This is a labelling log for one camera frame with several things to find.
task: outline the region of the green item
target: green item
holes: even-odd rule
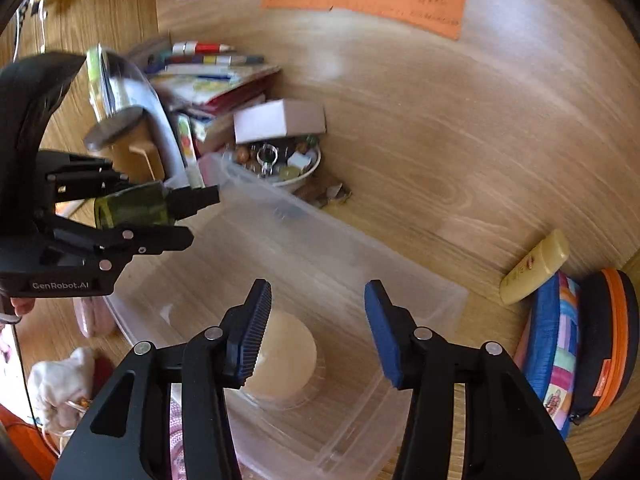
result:
[[[175,220],[169,215],[166,195],[162,182],[156,181],[96,198],[95,226],[111,229],[121,224],[173,225]]]
[[[310,148],[315,148],[318,144],[320,144],[320,139],[318,139],[317,135],[309,135],[306,136],[305,142],[309,145]]]
[[[293,180],[300,176],[300,168],[296,168],[295,166],[285,166],[284,168],[280,168],[278,175],[282,180]]]

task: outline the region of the round beige object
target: round beige object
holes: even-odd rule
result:
[[[318,347],[310,330],[287,312],[271,312],[254,374],[242,391],[258,404],[292,408],[310,398],[317,384]]]

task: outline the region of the pencil case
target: pencil case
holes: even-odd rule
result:
[[[535,292],[514,361],[567,437],[578,353],[578,285],[556,272]]]
[[[611,406],[622,394],[636,364],[638,299],[621,270],[602,269],[580,291],[582,335],[571,420],[580,424]]]

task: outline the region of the transparent plastic box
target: transparent plastic box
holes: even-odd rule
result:
[[[137,256],[109,297],[132,344],[183,343],[241,304],[255,278],[273,309],[311,330],[326,365],[319,393],[292,410],[263,409],[226,390],[239,460],[268,480],[374,478],[402,439],[410,394],[384,378],[364,313],[365,284],[382,280],[418,325],[450,335],[466,290],[217,155],[207,179],[219,205],[181,222],[186,251]]]

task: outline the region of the white box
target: white box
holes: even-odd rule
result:
[[[236,143],[255,140],[324,134],[324,108],[321,104],[297,99],[280,99],[246,108],[234,114]]]

